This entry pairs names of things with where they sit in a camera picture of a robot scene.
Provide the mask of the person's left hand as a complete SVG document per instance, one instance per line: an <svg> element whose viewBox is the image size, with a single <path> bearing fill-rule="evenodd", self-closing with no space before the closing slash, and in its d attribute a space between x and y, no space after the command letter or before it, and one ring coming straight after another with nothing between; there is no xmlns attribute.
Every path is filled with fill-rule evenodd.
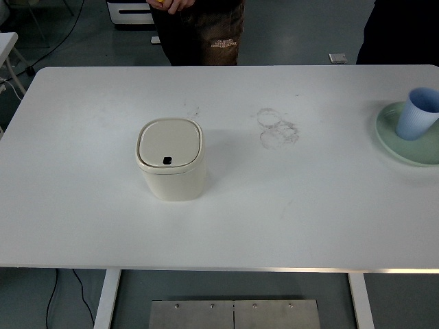
<svg viewBox="0 0 439 329"><path fill-rule="evenodd" d="M164 0L162 9L169 14L175 14L186 8L190 8L195 3L195 0Z"/></svg>

